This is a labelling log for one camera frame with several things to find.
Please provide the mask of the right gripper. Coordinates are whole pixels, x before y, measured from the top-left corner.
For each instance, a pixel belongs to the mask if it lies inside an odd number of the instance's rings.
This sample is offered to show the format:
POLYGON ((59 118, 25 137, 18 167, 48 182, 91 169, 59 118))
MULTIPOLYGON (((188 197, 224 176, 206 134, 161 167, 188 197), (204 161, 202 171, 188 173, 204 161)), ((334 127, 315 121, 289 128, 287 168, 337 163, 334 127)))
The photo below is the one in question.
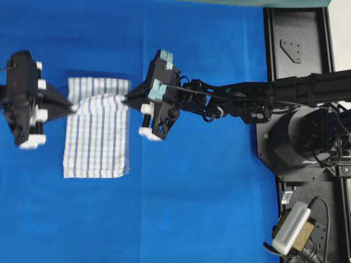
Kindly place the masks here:
POLYGON ((173 63, 173 54, 160 49, 150 62, 147 77, 127 95, 122 103, 141 111, 144 116, 139 135, 150 141, 164 140, 180 116, 176 103, 180 70, 173 63))

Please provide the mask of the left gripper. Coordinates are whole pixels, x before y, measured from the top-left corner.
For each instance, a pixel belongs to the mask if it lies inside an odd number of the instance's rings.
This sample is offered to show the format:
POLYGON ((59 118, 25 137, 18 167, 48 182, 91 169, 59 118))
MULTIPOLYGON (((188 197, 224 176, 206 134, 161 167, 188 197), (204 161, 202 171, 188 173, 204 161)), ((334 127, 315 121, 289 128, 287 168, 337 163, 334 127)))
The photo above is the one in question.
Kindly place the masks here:
POLYGON ((42 64, 28 50, 7 61, 6 84, 1 86, 1 110, 14 143, 33 150, 46 143, 45 122, 74 114, 72 103, 50 83, 41 79, 42 64), (56 104, 41 105, 42 98, 56 104))

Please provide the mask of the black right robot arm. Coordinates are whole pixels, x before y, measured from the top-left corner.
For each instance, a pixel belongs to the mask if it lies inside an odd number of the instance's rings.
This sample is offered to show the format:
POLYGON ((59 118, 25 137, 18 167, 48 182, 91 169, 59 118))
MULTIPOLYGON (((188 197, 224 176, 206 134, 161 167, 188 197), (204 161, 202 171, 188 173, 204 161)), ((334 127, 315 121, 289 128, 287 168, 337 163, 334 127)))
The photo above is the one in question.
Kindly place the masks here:
POLYGON ((261 124, 273 115, 290 119, 308 108, 291 147, 321 167, 334 167, 350 157, 350 111, 338 105, 342 101, 350 102, 348 70, 214 86, 183 76, 173 55, 158 50, 146 79, 125 95, 123 104, 143 115, 139 134, 153 141, 167 137, 182 111, 207 123, 232 116, 261 124))

